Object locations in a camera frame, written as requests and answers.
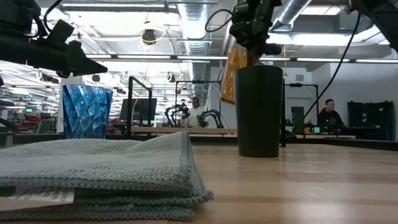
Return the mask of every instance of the towel label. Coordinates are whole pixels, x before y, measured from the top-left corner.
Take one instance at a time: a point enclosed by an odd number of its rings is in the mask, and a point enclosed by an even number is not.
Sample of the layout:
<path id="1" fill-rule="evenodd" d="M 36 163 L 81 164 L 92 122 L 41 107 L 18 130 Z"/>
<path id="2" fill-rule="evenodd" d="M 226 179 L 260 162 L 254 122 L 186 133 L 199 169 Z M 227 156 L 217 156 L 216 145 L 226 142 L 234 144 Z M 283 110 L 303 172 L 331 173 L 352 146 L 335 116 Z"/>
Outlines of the towel label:
<path id="1" fill-rule="evenodd" d="M 8 197 L 16 200 L 73 203 L 75 191 L 67 187 L 16 187 L 15 194 Z"/>

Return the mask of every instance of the table surface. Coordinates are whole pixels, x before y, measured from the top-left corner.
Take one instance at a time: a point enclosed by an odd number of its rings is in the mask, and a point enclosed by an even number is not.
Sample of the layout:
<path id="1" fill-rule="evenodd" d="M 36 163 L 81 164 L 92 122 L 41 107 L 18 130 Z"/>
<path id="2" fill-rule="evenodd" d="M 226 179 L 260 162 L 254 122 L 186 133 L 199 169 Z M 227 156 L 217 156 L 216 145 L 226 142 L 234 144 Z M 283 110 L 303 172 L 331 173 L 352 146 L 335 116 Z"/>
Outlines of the table surface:
<path id="1" fill-rule="evenodd" d="M 255 159 L 239 157 L 236 146 L 193 150 L 206 187 L 215 193 L 214 201 L 195 210 L 195 223 L 398 223 L 398 152 L 289 144 L 277 159 Z"/>

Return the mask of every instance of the ceiling duct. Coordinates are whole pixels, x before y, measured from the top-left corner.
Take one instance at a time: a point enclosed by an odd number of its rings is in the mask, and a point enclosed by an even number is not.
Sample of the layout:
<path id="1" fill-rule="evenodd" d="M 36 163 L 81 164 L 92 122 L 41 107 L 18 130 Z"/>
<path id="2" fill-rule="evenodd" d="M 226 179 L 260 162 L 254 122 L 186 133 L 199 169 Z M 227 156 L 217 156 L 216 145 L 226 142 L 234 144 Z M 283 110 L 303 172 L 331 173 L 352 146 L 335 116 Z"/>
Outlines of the ceiling duct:
<path id="1" fill-rule="evenodd" d="M 208 5 L 207 4 L 178 4 L 178 11 L 182 18 L 182 34 L 185 39 L 202 39 L 206 40 L 208 34 L 205 31 L 205 24 L 208 20 Z M 189 55 L 208 55 L 208 42 L 184 42 L 185 49 Z M 209 80 L 210 79 L 210 64 L 209 63 L 191 63 L 190 72 L 192 73 L 192 80 Z M 195 95 L 200 97 L 204 102 L 207 94 L 205 89 L 208 85 L 193 85 Z"/>
<path id="2" fill-rule="evenodd" d="M 271 30 L 292 31 L 294 21 L 311 2 L 312 0 L 287 0 L 280 9 L 279 17 L 274 21 Z"/>

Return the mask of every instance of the black cylinder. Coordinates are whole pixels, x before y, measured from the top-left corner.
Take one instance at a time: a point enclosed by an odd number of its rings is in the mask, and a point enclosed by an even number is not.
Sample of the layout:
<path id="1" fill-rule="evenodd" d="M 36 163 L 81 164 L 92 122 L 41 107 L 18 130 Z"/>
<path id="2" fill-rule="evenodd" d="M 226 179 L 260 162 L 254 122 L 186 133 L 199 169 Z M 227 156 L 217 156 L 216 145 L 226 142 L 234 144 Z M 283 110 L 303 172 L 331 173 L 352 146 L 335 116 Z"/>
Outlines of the black cylinder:
<path id="1" fill-rule="evenodd" d="M 235 72 L 240 156 L 279 156 L 282 85 L 283 70 L 275 66 L 250 66 Z"/>

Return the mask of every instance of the ceiling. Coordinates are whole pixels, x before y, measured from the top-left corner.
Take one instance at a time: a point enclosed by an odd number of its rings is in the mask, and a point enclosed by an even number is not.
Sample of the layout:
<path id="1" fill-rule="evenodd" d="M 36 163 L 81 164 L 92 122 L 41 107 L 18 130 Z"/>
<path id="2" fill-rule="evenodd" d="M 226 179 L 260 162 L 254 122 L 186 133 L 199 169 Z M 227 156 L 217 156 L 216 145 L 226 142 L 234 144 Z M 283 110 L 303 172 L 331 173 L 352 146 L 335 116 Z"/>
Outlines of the ceiling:
<path id="1" fill-rule="evenodd" d="M 42 14 L 54 2 L 36 0 L 42 7 Z M 187 23 L 181 15 L 181 5 L 178 2 L 193 2 L 200 6 L 206 2 L 207 14 L 195 22 Z M 203 20 L 219 9 L 231 10 L 235 1 L 231 0 L 173 0 L 168 1 L 169 10 L 165 10 L 163 1 L 127 1 L 127 0 L 64 0 L 50 15 L 50 27 L 59 19 L 66 20 L 75 31 L 68 41 L 79 40 L 83 43 L 82 49 L 86 54 L 156 54 L 156 55 L 185 55 L 195 44 L 205 45 L 208 55 L 226 55 L 228 49 L 234 45 L 234 39 L 228 34 L 229 25 L 219 31 L 207 34 L 205 40 L 190 40 L 203 32 Z M 354 26 L 356 15 L 347 16 L 341 10 L 347 1 L 342 0 L 313 0 L 294 22 L 290 32 L 275 31 L 270 34 L 268 42 L 284 45 L 281 57 L 323 57 L 338 58 L 343 53 L 345 44 Z M 275 8 L 274 19 L 281 13 L 281 7 Z M 222 12 L 210 22 L 211 29 L 224 24 L 229 15 Z M 157 41 L 154 45 L 142 42 L 141 35 L 146 29 L 153 29 Z M 383 58 L 391 54 L 385 38 L 380 31 L 363 19 L 360 32 L 354 38 L 354 44 L 348 51 L 346 58 Z M 121 100 L 127 94 L 117 93 L 116 88 L 127 92 L 128 76 L 135 76 L 145 85 L 154 89 L 154 97 L 158 98 L 157 119 L 162 121 L 166 107 L 172 106 L 175 101 L 175 83 L 168 81 L 173 75 L 176 80 L 190 81 L 197 79 L 196 67 L 192 62 L 102 62 L 109 72 L 100 74 L 100 82 L 93 82 L 91 75 L 84 77 L 87 85 L 98 85 L 114 90 L 112 116 L 118 116 Z M 201 67 L 209 68 L 202 72 L 200 79 L 216 80 L 222 68 L 216 63 L 201 62 Z M 309 72 L 319 67 L 320 63 L 274 62 L 277 66 L 307 68 Z M 24 65 L 0 62 L 0 74 L 6 88 L 3 88 L 2 99 L 22 98 L 17 104 L 26 105 L 27 101 L 35 103 L 51 103 L 51 111 L 57 112 L 60 87 L 58 84 L 42 81 L 42 74 L 49 75 L 60 81 L 53 71 L 34 69 Z M 184 86 L 177 101 L 189 101 L 194 95 L 202 96 L 205 102 L 207 86 L 195 86 L 191 83 Z M 147 93 L 140 86 L 134 85 L 135 97 L 146 97 Z"/>

